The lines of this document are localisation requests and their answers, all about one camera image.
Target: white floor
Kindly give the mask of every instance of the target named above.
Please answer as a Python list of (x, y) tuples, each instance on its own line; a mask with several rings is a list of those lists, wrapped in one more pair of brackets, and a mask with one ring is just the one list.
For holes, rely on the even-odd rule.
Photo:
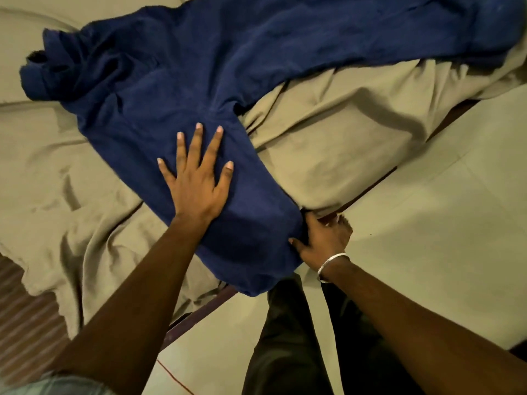
[[(481, 102), (345, 213), (355, 263), (506, 348), (527, 338), (526, 100)], [(324, 296), (311, 276), (305, 291), (342, 393)], [(159, 355), (144, 394), (240, 394), (266, 313), (236, 295)]]

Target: person's right arm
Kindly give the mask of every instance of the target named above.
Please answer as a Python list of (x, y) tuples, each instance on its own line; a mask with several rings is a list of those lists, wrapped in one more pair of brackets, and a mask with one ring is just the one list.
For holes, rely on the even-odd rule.
[[(292, 244), (315, 271), (344, 252), (347, 222), (324, 226), (306, 216), (310, 244)], [(433, 394), (527, 394), (527, 363), (456, 323), (431, 312), (340, 257), (323, 270), (369, 317), (419, 386)]]

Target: dark pants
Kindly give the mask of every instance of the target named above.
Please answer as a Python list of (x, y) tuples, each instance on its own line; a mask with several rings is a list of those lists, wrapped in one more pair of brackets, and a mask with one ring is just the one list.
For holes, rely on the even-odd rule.
[[(322, 284), (346, 395), (423, 394), (359, 309)], [(268, 293), (269, 312), (249, 362), (243, 395), (333, 395), (300, 277)]]

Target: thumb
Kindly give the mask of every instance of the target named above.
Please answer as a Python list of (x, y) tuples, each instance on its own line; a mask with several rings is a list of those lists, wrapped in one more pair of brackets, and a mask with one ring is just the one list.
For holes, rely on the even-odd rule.
[(289, 239), (289, 243), (293, 245), (293, 247), (295, 247), (295, 249), (298, 251), (301, 257), (302, 257), (302, 253), (307, 250), (307, 245), (305, 245), (299, 239)]

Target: white bracelet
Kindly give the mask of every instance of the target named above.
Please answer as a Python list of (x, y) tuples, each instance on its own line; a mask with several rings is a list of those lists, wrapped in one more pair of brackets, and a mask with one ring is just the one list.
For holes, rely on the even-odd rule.
[(322, 273), (322, 270), (326, 267), (326, 265), (331, 262), (333, 259), (336, 259), (338, 258), (339, 256), (345, 256), (346, 258), (349, 259), (349, 256), (345, 253), (345, 252), (342, 252), (340, 254), (336, 254), (336, 255), (333, 255), (331, 258), (327, 259), (326, 262), (324, 262), (322, 264), (322, 266), (320, 267), (320, 269), (318, 269), (318, 272), (317, 272), (317, 279), (321, 282), (321, 283), (324, 283), (324, 284), (329, 284), (329, 281), (325, 281), (325, 280), (322, 280), (320, 278), (320, 273)]

